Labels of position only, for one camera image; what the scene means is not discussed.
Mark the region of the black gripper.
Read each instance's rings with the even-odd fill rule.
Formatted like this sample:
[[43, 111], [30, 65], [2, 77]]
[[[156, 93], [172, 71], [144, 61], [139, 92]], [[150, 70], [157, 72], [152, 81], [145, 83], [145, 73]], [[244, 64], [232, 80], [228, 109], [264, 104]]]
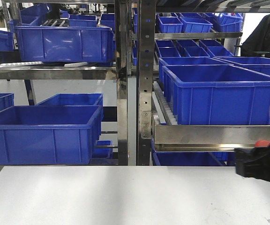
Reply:
[[266, 148], [235, 148], [235, 171], [246, 178], [270, 182], [270, 146]]

